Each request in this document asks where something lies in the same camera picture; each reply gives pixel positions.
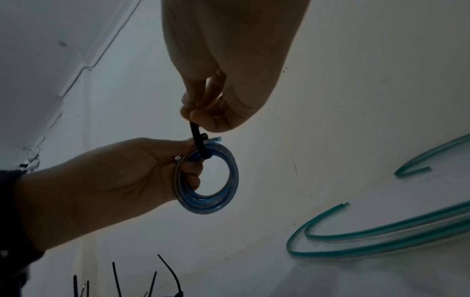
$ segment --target black cable tie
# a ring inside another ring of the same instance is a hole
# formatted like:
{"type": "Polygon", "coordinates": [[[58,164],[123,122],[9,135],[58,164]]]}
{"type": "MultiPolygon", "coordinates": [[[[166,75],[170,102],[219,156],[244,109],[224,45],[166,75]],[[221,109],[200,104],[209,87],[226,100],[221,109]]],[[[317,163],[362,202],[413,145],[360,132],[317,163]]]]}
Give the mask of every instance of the black cable tie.
{"type": "Polygon", "coordinates": [[[191,125],[191,133],[192,133],[192,138],[194,139],[194,142],[196,143],[196,148],[199,154],[201,155],[201,158],[203,159],[209,159],[211,156],[207,152],[206,147],[204,146],[204,141],[209,139],[206,133],[201,134],[199,132],[199,125],[193,122],[189,122],[191,125]]]}

